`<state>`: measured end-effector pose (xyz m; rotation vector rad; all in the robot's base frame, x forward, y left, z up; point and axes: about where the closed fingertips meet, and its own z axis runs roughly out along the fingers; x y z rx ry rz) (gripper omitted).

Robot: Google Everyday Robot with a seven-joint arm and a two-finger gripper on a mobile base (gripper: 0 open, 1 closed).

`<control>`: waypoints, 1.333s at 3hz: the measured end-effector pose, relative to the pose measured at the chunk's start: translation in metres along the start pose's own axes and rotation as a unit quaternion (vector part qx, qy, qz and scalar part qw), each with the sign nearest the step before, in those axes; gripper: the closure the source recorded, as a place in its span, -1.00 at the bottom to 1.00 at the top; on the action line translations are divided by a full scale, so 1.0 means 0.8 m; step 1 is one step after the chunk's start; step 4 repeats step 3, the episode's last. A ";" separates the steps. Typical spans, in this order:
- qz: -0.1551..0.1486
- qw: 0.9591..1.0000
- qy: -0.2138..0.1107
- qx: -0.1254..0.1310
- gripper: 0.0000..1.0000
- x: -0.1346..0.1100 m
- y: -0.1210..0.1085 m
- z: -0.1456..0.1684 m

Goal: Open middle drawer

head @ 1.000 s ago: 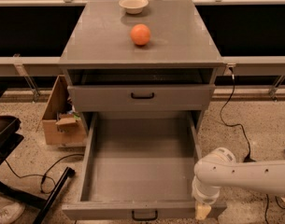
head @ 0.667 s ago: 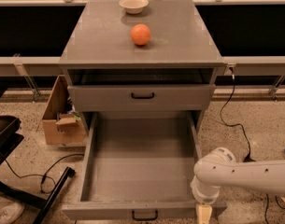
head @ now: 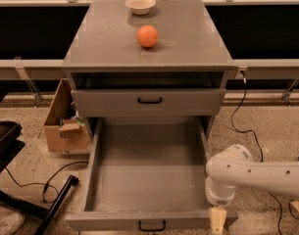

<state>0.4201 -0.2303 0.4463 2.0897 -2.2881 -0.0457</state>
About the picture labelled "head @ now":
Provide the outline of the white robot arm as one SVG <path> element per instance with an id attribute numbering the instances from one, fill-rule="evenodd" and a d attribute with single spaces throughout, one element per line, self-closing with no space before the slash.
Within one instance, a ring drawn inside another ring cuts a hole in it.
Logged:
<path id="1" fill-rule="evenodd" d="M 299 162 L 255 162 L 250 151 L 234 144 L 206 157 L 205 195 L 216 208 L 231 204 L 237 187 L 269 192 L 282 208 L 276 195 L 299 202 Z"/>

